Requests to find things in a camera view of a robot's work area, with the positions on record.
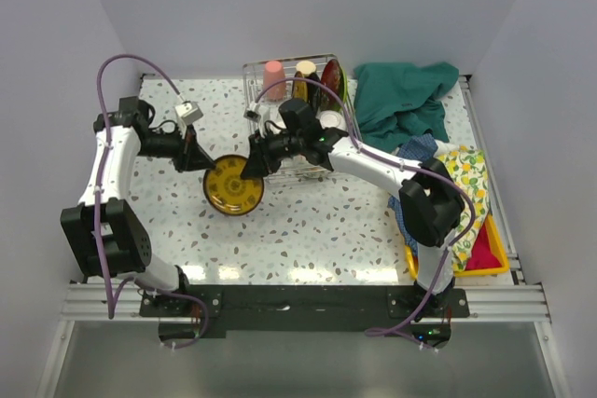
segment metal frame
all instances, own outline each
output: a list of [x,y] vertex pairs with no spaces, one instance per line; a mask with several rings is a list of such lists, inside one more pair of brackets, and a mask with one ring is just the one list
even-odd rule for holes
[[[543,288],[536,286],[467,286],[470,317],[453,322],[549,322],[548,304]],[[62,318],[73,322],[108,322],[102,283],[73,284],[68,289]],[[135,287],[125,287],[118,300],[114,321],[187,323],[188,318],[148,318],[139,316],[141,296]],[[421,323],[439,323],[441,319],[422,319]]]
[[[465,77],[460,77],[460,85],[465,96],[473,132],[481,149],[487,151],[480,131],[479,122],[472,103],[470,88]],[[541,285],[526,285],[521,264],[507,225],[502,200],[497,185],[492,181],[493,168],[486,158],[490,174],[490,198],[493,204],[493,217],[502,237],[506,240],[508,258],[514,282],[513,286],[467,286],[464,287],[470,317],[453,319],[464,323],[535,323],[535,331],[548,370],[549,379],[557,397],[571,396],[562,361],[551,333],[547,300]],[[142,297],[134,287],[122,291],[115,321],[117,322],[187,322],[188,318],[144,318],[139,316]],[[68,345],[72,340],[75,322],[107,322],[104,286],[102,283],[72,284],[64,300],[61,321],[52,343],[46,368],[40,380],[37,397],[52,397],[56,391]],[[438,323],[440,319],[423,319],[421,323]]]

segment green towel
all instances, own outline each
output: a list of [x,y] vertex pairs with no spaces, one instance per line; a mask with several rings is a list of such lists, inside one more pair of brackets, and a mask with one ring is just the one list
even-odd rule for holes
[[448,142],[439,101],[458,81],[446,62],[417,67],[405,62],[371,62],[354,69],[358,79],[354,110],[366,144],[394,151],[410,136],[430,132]]

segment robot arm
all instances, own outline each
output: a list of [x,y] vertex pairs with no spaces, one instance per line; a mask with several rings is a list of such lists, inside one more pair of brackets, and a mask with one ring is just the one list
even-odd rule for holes
[[[283,103],[279,112],[286,131],[263,135],[259,130],[249,138],[250,155],[242,178],[265,177],[279,170],[282,159],[302,155],[312,165],[353,174],[400,197],[405,227],[420,244],[417,283],[428,290],[465,207],[453,188],[425,174],[432,172],[451,179],[446,167],[433,158],[422,163],[396,158],[365,144],[356,148],[345,131],[323,129],[312,109],[302,100]],[[397,162],[397,167],[383,162],[384,159]],[[424,171],[407,171],[406,166]],[[432,293],[442,293],[452,279],[448,260],[442,265]]]
[[[152,110],[147,102],[129,97],[120,99],[117,112],[109,114],[112,145],[102,176],[101,238],[112,277],[133,277],[150,288],[174,291],[186,285],[182,270],[151,253],[149,236],[127,201],[134,159],[169,158],[178,172],[210,169],[215,163],[197,143],[192,123],[201,118],[201,111],[195,103],[176,106],[177,124],[172,132],[150,128]],[[103,116],[98,116],[93,127],[97,145],[90,180],[78,205],[61,214],[66,238],[86,276],[102,275],[93,207],[96,175],[106,145]]]

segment floral cloth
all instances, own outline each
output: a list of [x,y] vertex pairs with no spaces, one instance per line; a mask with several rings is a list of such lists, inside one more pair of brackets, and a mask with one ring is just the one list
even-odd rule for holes
[[[452,259],[454,272],[462,272],[466,268],[466,262],[471,257],[473,245],[489,212],[489,187],[485,155],[483,151],[467,149],[465,146],[461,146],[460,151],[451,151],[449,154],[444,154],[437,158],[446,165],[454,182],[475,203],[477,217],[475,218],[473,228],[452,247],[454,252]],[[465,229],[469,220],[470,211],[468,207],[465,207],[460,219],[460,225],[456,229],[457,234]]]

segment blue cloth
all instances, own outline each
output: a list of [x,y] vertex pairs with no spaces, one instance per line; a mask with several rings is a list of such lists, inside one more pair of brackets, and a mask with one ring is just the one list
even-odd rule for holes
[[[427,159],[432,158],[436,151],[437,144],[433,136],[431,134],[424,134],[410,137],[410,140],[400,146],[397,155],[399,158],[409,158],[411,160],[425,162]],[[404,226],[402,207],[400,206],[398,198],[395,198],[394,196],[390,197],[388,200],[388,207],[394,210],[400,233],[402,233],[402,236],[404,237],[404,242],[410,247],[412,254],[416,255],[418,251],[417,240],[407,232],[407,228]]]

